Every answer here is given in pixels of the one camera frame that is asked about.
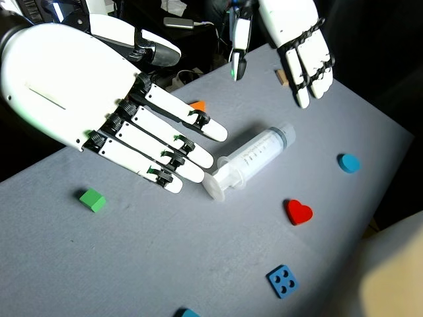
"syringe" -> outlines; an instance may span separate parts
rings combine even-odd
[[[205,175],[202,182],[216,200],[225,200],[228,187],[241,190],[258,171],[295,141],[295,130],[289,123],[270,127],[244,144],[228,157],[217,160],[217,171]]]

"red heart-shaped block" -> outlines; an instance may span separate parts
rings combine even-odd
[[[313,210],[309,206],[305,206],[294,199],[286,204],[286,213],[295,226],[306,223],[313,216]]]

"gray table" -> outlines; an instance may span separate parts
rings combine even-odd
[[[204,99],[229,132],[216,143],[178,125],[215,157],[262,129],[292,123],[297,141],[243,191],[213,201],[199,184],[178,195],[85,151],[64,149],[0,184],[0,316],[314,316],[394,176],[412,135],[335,82],[299,109],[275,76],[277,53],[248,55],[234,83],[226,65],[178,90]],[[346,174],[339,153],[362,169]],[[91,213],[81,190],[106,196]],[[314,217],[294,227],[285,199]],[[288,265],[300,288],[285,300],[265,275]]]

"syringe barrel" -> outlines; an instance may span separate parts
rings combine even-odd
[[[284,149],[295,141],[295,131],[292,125],[283,123],[280,127],[271,127],[248,143],[237,149],[228,157],[217,161],[218,167],[228,163],[240,174],[240,182],[234,188],[241,189],[247,180],[264,168]]]

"green block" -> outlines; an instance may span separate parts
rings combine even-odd
[[[100,193],[96,192],[92,188],[87,190],[85,194],[83,194],[81,198],[79,198],[79,201],[95,213],[102,209],[102,207],[106,203],[106,199],[104,198],[104,196],[101,196]]]

